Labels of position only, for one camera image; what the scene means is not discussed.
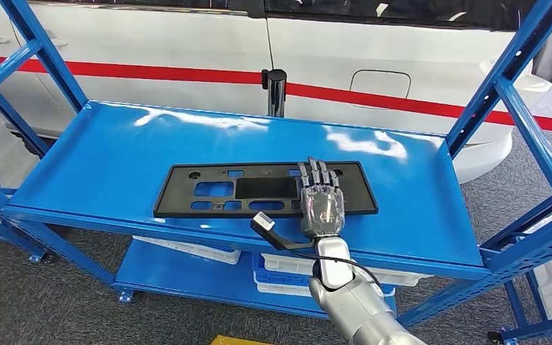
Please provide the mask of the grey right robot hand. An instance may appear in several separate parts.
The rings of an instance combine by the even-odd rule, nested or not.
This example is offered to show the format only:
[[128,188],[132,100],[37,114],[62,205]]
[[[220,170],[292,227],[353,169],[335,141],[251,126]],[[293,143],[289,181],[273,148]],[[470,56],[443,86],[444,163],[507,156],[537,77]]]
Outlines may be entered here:
[[344,193],[338,175],[311,156],[307,163],[298,163],[298,169],[304,236],[337,236],[344,227]]

